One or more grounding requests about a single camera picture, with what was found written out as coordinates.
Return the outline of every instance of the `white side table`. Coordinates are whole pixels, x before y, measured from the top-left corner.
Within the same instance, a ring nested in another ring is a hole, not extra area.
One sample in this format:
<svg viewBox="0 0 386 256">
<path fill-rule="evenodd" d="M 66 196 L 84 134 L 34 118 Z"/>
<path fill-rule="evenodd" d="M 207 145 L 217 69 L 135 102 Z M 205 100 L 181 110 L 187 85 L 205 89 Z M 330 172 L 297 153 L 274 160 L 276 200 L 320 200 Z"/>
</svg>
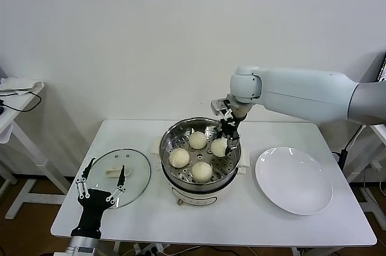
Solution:
<svg viewBox="0 0 386 256">
<path fill-rule="evenodd" d="M 23 110 L 28 103 L 34 99 L 34 95 L 26 93 L 24 95 L 14 95 L 1 97 L 4 103 L 14 107 L 18 110 Z M 70 183 L 62 175 L 62 173 L 46 158 L 46 156 L 40 151 L 40 149 L 33 143 L 33 141 L 23 132 L 14 119 L 20 114 L 20 111 L 15 111 L 4 107 L 4 112 L 0 114 L 0 133 L 2 133 L 9 125 L 13 125 L 12 133 L 16 138 L 26 147 L 31 154 L 31 160 L 40 169 L 44 175 L 46 175 L 51 182 L 59 188 L 62 193 L 67 194 L 70 187 Z M 14 203 L 5 215 L 6 219 L 14 219 L 18 211 L 20 210 L 24 202 L 33 202 L 41 204 L 61 204 L 65 198 L 64 195 L 44 195 L 44 194 L 31 194 L 29 191 L 32 189 L 36 180 L 28 180 L 23 189 L 15 199 Z"/>
<path fill-rule="evenodd" d="M 374 159 L 380 153 L 384 152 L 386 145 L 386 126 L 385 125 L 370 125 L 370 128 L 378 136 L 381 141 L 374 140 L 372 138 L 366 139 L 365 146 L 356 155 L 350 164 L 348 164 L 343 172 L 347 178 L 347 182 L 351 183 L 360 173 L 364 172 L 365 168 L 369 165 L 370 160 Z M 376 202 L 373 194 L 368 188 L 360 188 L 365 202 L 361 202 L 361 208 L 363 212 L 371 212 L 374 214 L 379 226 L 382 230 L 386 231 L 386 215 Z"/>
</svg>

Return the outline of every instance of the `power strip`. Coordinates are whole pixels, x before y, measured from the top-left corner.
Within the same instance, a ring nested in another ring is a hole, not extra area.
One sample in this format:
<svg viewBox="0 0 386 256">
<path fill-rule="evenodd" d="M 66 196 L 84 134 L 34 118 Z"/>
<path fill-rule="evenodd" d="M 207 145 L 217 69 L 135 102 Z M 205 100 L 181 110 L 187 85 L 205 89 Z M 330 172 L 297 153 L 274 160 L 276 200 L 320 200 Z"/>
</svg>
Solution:
<svg viewBox="0 0 386 256">
<path fill-rule="evenodd" d="M 169 246 L 170 244 L 150 243 L 149 245 L 141 249 L 141 247 L 139 247 L 139 244 L 137 243 L 137 244 L 134 244 L 134 250 L 135 250 L 135 255 L 152 256 L 154 255 L 154 252 L 157 255 Z"/>
</svg>

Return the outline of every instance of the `table leg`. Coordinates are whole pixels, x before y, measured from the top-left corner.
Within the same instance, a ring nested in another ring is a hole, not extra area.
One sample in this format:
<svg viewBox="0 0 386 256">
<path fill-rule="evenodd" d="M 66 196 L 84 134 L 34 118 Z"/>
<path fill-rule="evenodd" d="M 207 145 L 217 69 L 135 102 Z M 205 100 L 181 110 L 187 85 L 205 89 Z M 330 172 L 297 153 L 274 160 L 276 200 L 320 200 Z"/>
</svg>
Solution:
<svg viewBox="0 0 386 256">
<path fill-rule="evenodd" d="M 303 256 L 328 256 L 344 247 L 325 247 L 325 248 L 312 248 L 305 252 Z"/>
<path fill-rule="evenodd" d="M 292 256 L 300 256 L 300 252 L 296 247 L 291 247 Z"/>
<path fill-rule="evenodd" d="M 119 246 L 121 245 L 121 241 L 115 241 L 114 242 L 114 249 L 113 251 L 118 253 L 119 252 Z"/>
<path fill-rule="evenodd" d="M 360 206 L 364 213 L 371 212 L 374 214 L 374 217 L 376 221 L 378 222 L 379 226 L 382 230 L 386 231 L 386 216 L 382 209 L 379 207 L 376 199 L 374 198 L 373 194 L 371 193 L 370 189 L 368 188 L 360 188 L 359 191 L 361 191 L 361 194 L 363 195 L 363 198 L 366 200 L 366 202 L 360 202 Z"/>
<path fill-rule="evenodd" d="M 12 185 L 17 183 L 17 179 L 2 164 L 0 164 L 0 176 L 8 180 Z"/>
<path fill-rule="evenodd" d="M 107 246 L 105 243 L 99 242 L 98 243 L 98 250 L 102 252 L 100 255 L 105 256 L 118 256 L 118 252 L 111 249 L 111 246 Z"/>
<path fill-rule="evenodd" d="M 31 189 L 35 185 L 36 180 L 27 180 L 22 190 L 13 201 L 11 207 L 5 214 L 5 218 L 12 220 L 16 217 L 23 203 L 36 203 L 36 204 L 54 204 L 61 205 L 65 200 L 65 195 L 49 195 L 49 194 L 34 194 L 30 193 Z"/>
<path fill-rule="evenodd" d="M 17 179 L 1 164 L 0 164 L 0 176 L 5 179 L 5 182 L 0 187 L 0 197 L 1 197 L 10 184 L 15 185 L 17 183 Z"/>
<path fill-rule="evenodd" d="M 382 142 L 374 140 L 374 138 L 368 139 L 362 151 L 343 169 L 347 182 L 351 183 L 370 163 L 370 159 L 379 155 L 383 150 L 384 144 Z"/>
<path fill-rule="evenodd" d="M 22 129 L 13 122 L 13 134 L 17 139 L 28 149 L 31 153 L 32 161 L 34 164 L 61 190 L 64 194 L 67 194 L 70 183 L 62 175 L 58 169 L 49 162 L 49 160 L 42 154 L 38 147 L 32 142 L 32 140 L 22 131 Z"/>
</svg>

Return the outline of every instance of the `cable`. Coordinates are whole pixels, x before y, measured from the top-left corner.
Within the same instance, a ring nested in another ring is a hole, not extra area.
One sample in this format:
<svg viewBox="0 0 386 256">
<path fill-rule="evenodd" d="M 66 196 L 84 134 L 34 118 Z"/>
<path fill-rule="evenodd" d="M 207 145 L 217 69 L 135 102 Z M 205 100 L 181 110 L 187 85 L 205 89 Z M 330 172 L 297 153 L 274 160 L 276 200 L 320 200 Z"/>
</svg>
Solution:
<svg viewBox="0 0 386 256">
<path fill-rule="evenodd" d="M 10 107 L 9 105 L 4 104 L 4 102 L 0 102 L 0 106 L 8 107 L 8 108 L 10 108 L 12 110 L 20 111 L 21 113 L 27 113 L 27 112 L 35 109 L 42 102 L 42 98 L 39 95 L 37 95 L 37 94 L 35 94 L 33 92 L 28 92 L 28 93 L 30 93 L 30 94 L 34 95 L 35 97 L 39 98 L 38 103 L 36 105 L 34 105 L 33 107 L 31 107 L 29 110 L 18 110 L 17 108 L 13 108 L 13 107 Z"/>
<path fill-rule="evenodd" d="M 163 255 L 166 255 L 166 256 L 176 256 L 176 255 L 180 255 L 180 254 L 182 254 L 182 253 L 184 253 L 184 252 L 187 252 L 187 251 L 192 251 L 192 250 L 200 249 L 200 248 L 202 248 L 202 247 L 209 247 L 209 248 L 211 248 L 211 249 L 213 249 L 213 250 L 216 250 L 216 251 L 218 251 L 218 252 L 229 252 L 229 253 L 235 254 L 236 256 L 240 256 L 240 254 L 238 254 L 237 252 L 235 252 L 235 251 L 233 251 L 233 250 L 221 250 L 221 249 L 218 249 L 218 248 L 213 247 L 213 246 L 194 246 L 194 247 L 191 247 L 191 248 L 182 250 L 182 251 L 177 252 L 177 253 L 174 253 L 174 254 L 166 254 L 166 253 L 164 253 L 163 251 L 162 251 L 161 253 L 162 253 Z M 255 256 L 258 256 L 258 255 L 255 253 L 254 250 L 252 250 L 252 249 L 249 248 L 249 247 L 247 247 L 247 248 L 248 248 L 249 250 L 251 250 L 252 253 L 253 253 Z"/>
<path fill-rule="evenodd" d="M 190 247 L 190 248 L 188 248 L 188 249 L 182 250 L 182 251 L 177 252 L 177 253 L 174 253 L 174 254 L 166 254 L 166 253 L 163 252 L 163 251 L 161 251 L 161 253 L 162 253 L 163 255 L 166 255 L 166 256 L 175 256 L 175 255 L 179 255 L 179 254 L 181 254 L 181 253 L 184 253 L 184 252 L 186 252 L 186 251 L 196 250 L 196 249 L 201 248 L 201 247 L 202 247 L 202 246 L 194 246 L 194 247 Z"/>
<path fill-rule="evenodd" d="M 357 131 L 355 132 L 355 134 L 351 137 L 351 139 L 349 140 L 349 142 L 347 143 L 347 145 L 344 147 L 345 150 L 348 149 L 349 147 L 349 144 L 352 142 L 350 148 L 354 145 L 356 139 L 358 138 L 359 134 L 366 128 L 366 125 L 361 125 Z"/>
<path fill-rule="evenodd" d="M 344 147 L 344 149 L 342 149 L 340 152 L 333 152 L 334 154 L 337 154 L 339 156 L 339 159 L 338 159 L 338 166 L 340 167 L 341 170 L 343 170 L 344 168 L 344 164 L 346 163 L 346 158 L 347 158 L 347 155 L 349 154 L 349 150 L 351 149 L 351 147 L 354 145 L 356 139 L 359 137 L 359 135 L 361 134 L 361 132 L 366 128 L 366 125 L 361 125 L 357 131 L 355 132 L 355 134 L 351 137 L 351 139 L 349 140 L 349 142 L 347 143 L 347 145 Z"/>
<path fill-rule="evenodd" d="M 386 197 L 386 194 L 384 191 L 382 191 L 382 187 L 381 187 L 381 184 L 382 184 L 382 172 L 379 171 L 379 190 L 381 191 L 382 195 L 384 195 Z"/>
<path fill-rule="evenodd" d="M 238 254 L 237 252 L 233 251 L 233 250 L 221 250 L 221 249 L 218 249 L 216 247 L 213 247 L 213 246 L 207 246 L 207 247 L 210 247 L 218 252 L 229 252 L 229 253 L 233 253 L 235 254 L 236 256 L 240 256 L 240 254 Z"/>
<path fill-rule="evenodd" d="M 9 95 L 0 95 L 0 96 L 11 96 L 11 95 L 19 95 L 18 93 L 10 93 Z"/>
<path fill-rule="evenodd" d="M 251 250 L 251 252 L 253 253 L 253 255 L 255 255 L 255 256 L 258 256 L 257 254 L 256 254 L 256 252 L 251 248 L 251 247 L 247 247 L 249 250 Z"/>
<path fill-rule="evenodd" d="M 126 256 L 127 254 L 129 254 L 131 251 L 133 251 L 134 250 L 134 248 L 132 249 L 132 250 L 129 250 L 129 251 L 127 251 L 125 254 L 123 254 L 122 256 Z"/>
</svg>

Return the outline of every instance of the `white plate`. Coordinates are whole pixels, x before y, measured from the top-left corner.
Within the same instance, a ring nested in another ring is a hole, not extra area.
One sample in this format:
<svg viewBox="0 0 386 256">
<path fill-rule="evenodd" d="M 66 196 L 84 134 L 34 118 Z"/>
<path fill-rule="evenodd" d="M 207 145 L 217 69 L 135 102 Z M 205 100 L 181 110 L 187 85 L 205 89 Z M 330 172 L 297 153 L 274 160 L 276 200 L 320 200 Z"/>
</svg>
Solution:
<svg viewBox="0 0 386 256">
<path fill-rule="evenodd" d="M 332 184 L 322 166 L 298 149 L 266 150 L 256 162 L 255 173 L 265 195 L 288 212 L 317 214 L 332 199 Z"/>
</svg>

